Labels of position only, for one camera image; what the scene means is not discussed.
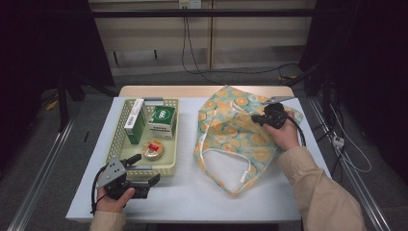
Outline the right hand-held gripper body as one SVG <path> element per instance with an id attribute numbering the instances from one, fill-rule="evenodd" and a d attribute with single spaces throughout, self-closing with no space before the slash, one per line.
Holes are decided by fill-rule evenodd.
<path id="1" fill-rule="evenodd" d="M 264 104 L 264 113 L 267 118 L 267 124 L 275 129 L 280 129 L 285 124 L 288 119 L 290 122 L 294 120 L 288 116 L 284 106 L 283 101 L 293 99 L 292 96 L 272 96 L 270 99 L 266 100 Z"/>

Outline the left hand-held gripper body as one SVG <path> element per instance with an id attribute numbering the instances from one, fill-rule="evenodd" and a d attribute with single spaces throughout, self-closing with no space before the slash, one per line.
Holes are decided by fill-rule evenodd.
<path id="1" fill-rule="evenodd" d="M 104 188 L 111 199 L 119 199 L 128 189 L 133 188 L 135 193 L 132 198 L 145 199 L 150 186 L 147 182 L 138 183 L 128 180 L 127 167 L 123 165 L 123 160 L 115 157 L 107 163 L 98 180 L 97 188 Z"/>

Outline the pale green plastic basket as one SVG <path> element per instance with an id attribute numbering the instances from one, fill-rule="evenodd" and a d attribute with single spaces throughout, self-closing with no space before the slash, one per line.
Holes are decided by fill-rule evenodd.
<path id="1" fill-rule="evenodd" d="M 121 113 L 119 114 L 115 131 L 113 132 L 110 149 L 107 153 L 106 162 L 117 157 L 119 160 L 128 159 L 136 154 L 141 154 L 141 159 L 135 164 L 127 167 L 128 177 L 136 179 L 138 176 L 154 176 L 161 174 L 162 176 L 173 176 L 176 169 L 177 160 L 177 137 L 178 137 L 178 118 L 179 118 L 179 99 L 178 98 L 143 98 L 147 120 L 144 131 L 139 144 L 131 144 L 126 132 L 124 124 L 130 113 L 132 101 L 137 98 L 123 98 Z M 176 126 L 172 139 L 156 138 L 149 129 L 148 120 L 156 106 L 168 106 L 176 109 Z M 143 145 L 150 140 L 161 141 L 164 145 L 164 154 L 157 161 L 149 161 L 142 154 Z"/>

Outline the round tin with red label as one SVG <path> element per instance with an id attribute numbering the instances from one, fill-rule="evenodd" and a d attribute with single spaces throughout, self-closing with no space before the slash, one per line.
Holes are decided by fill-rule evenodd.
<path id="1" fill-rule="evenodd" d="M 147 141 L 142 148 L 143 156 L 149 161 L 157 161 L 164 154 L 164 145 L 161 141 Z"/>

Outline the orange print fabric bag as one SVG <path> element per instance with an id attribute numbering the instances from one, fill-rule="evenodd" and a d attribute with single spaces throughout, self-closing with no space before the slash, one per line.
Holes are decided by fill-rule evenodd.
<path id="1" fill-rule="evenodd" d="M 260 115 L 267 124 L 266 100 L 264 96 L 225 86 L 198 111 L 193 157 L 205 174 L 231 195 L 254 185 L 272 160 L 282 153 L 263 126 L 251 119 L 252 115 Z M 294 124 L 298 125 L 303 119 L 298 110 L 288 106 L 284 109 Z M 246 168 L 237 185 L 232 187 L 216 173 L 229 171 L 234 159 L 245 161 Z"/>

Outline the square green white box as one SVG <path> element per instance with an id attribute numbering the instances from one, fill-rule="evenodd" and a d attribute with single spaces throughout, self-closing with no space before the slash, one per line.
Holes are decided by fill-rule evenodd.
<path id="1" fill-rule="evenodd" d="M 176 126 L 176 109 L 156 106 L 148 120 L 148 125 L 154 137 L 172 139 Z"/>

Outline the person's right hand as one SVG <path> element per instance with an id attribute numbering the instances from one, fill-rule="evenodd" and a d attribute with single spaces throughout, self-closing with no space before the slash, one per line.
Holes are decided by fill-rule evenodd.
<path id="1" fill-rule="evenodd" d="M 299 146 L 297 128 L 288 118 L 280 129 L 273 128 L 267 124 L 264 124 L 263 128 L 272 136 L 275 143 L 283 151 Z"/>

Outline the person's left hand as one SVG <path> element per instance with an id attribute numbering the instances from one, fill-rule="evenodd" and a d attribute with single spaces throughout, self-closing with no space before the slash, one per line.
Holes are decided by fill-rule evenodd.
<path id="1" fill-rule="evenodd" d="M 127 202 L 134 195 L 133 188 L 128 189 L 118 200 L 107 196 L 106 190 L 101 188 L 97 191 L 96 210 L 103 212 L 121 213 Z"/>

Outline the white table cover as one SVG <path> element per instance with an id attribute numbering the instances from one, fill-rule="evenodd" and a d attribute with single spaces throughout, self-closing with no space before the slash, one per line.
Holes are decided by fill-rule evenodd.
<path id="1" fill-rule="evenodd" d="M 114 98 L 106 122 L 90 157 L 78 190 L 67 211 L 66 218 L 89 222 L 90 192 L 96 172 L 105 164 L 106 156 L 126 98 Z M 128 222 L 141 223 L 279 223 L 300 220 L 293 199 L 292 187 L 272 163 L 250 189 L 237 196 L 229 195 L 200 169 L 192 152 L 196 141 L 197 113 L 206 98 L 179 99 L 179 130 L 175 174 L 163 177 L 154 186 L 147 199 L 132 199 L 124 211 Z M 316 163 L 329 175 L 307 118 L 300 127 L 306 144 Z"/>

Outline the tall green white box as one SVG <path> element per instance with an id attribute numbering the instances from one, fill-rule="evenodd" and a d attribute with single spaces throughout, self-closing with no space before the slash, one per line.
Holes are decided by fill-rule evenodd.
<path id="1" fill-rule="evenodd" d="M 147 120 L 147 111 L 144 99 L 137 98 L 132 101 L 132 107 L 127 120 L 124 124 L 124 130 L 131 144 L 139 144 Z"/>

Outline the black metal stand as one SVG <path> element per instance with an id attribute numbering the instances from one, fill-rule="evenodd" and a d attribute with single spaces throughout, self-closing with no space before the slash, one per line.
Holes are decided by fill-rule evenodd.
<path id="1" fill-rule="evenodd" d="M 93 89 L 98 90 L 110 97 L 117 97 L 118 92 L 114 90 L 109 90 L 108 88 L 97 84 L 90 78 L 78 74 L 62 74 L 58 79 L 58 100 L 60 108 L 60 128 L 59 131 L 62 132 L 69 122 L 69 112 L 67 106 L 67 96 L 69 93 L 74 101 L 83 101 L 86 97 L 82 86 L 91 86 Z"/>
<path id="2" fill-rule="evenodd" d="M 317 96 L 322 93 L 321 109 L 325 124 L 332 128 L 334 126 L 333 116 L 331 115 L 331 93 L 330 93 L 330 74 L 323 62 L 314 64 L 310 68 L 310 73 L 305 80 L 304 87 L 308 96 Z"/>

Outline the dark curtain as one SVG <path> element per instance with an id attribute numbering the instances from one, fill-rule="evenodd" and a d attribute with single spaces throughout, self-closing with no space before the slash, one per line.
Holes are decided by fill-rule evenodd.
<path id="1" fill-rule="evenodd" d="M 0 169 L 60 83 L 74 97 L 114 83 L 89 0 L 0 0 Z"/>
<path id="2" fill-rule="evenodd" d="M 327 73 L 385 162 L 408 184 L 408 0 L 316 0 L 299 63 L 317 64 L 331 39 Z"/>

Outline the black horizontal bar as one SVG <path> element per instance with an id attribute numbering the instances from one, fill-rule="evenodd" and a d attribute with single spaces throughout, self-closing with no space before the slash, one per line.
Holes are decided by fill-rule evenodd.
<path id="1" fill-rule="evenodd" d="M 95 10 L 97 18 L 125 17 L 302 17 L 313 16 L 310 9 L 198 9 L 198 10 Z"/>

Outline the metal floor rail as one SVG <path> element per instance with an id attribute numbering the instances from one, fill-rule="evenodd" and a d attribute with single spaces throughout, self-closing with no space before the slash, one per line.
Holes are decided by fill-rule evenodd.
<path id="1" fill-rule="evenodd" d="M 64 128 L 58 133 L 44 163 L 39 169 L 33 184 L 29 188 L 24 199 L 22 200 L 22 203 L 17 209 L 7 231 L 25 231 L 28 221 L 38 204 L 40 195 L 42 194 L 45 184 L 50 177 L 51 171 L 60 157 L 64 144 L 72 130 L 74 123 L 75 119 L 70 119 Z"/>
<path id="2" fill-rule="evenodd" d="M 337 136 L 335 131 L 330 131 L 329 127 L 325 124 L 324 118 L 322 116 L 322 109 L 319 101 L 316 98 L 310 98 L 309 103 L 317 116 L 319 122 L 322 125 L 322 129 L 325 132 L 325 137 L 331 143 L 331 146 L 334 148 L 334 152 L 336 153 L 337 159 L 340 161 L 343 172 L 347 175 L 354 191 L 356 191 L 357 196 L 364 208 L 365 212 L 367 213 L 370 222 L 374 226 L 376 231 L 393 231 L 389 223 L 386 221 L 384 214 L 382 213 L 378 203 L 372 196 L 369 188 L 366 186 L 363 178 L 361 177 L 362 173 L 369 173 L 372 170 L 372 165 L 370 160 L 367 158 L 366 154 L 352 141 L 352 139 L 348 136 L 344 127 L 340 123 L 339 117 L 335 113 L 333 107 L 331 106 L 331 113 L 333 113 L 335 117 L 335 121 L 340 126 L 341 131 L 344 133 L 345 137 L 357 148 L 360 154 L 366 159 L 369 164 L 368 169 L 361 169 L 355 166 L 350 159 L 349 155 L 346 153 L 345 150 L 335 147 L 332 142 L 332 138 Z"/>

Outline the white wall socket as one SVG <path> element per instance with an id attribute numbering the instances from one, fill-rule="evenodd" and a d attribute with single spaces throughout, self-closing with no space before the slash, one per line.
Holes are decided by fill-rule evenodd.
<path id="1" fill-rule="evenodd" d="M 201 0 L 178 0 L 180 9 L 200 9 L 202 7 Z"/>

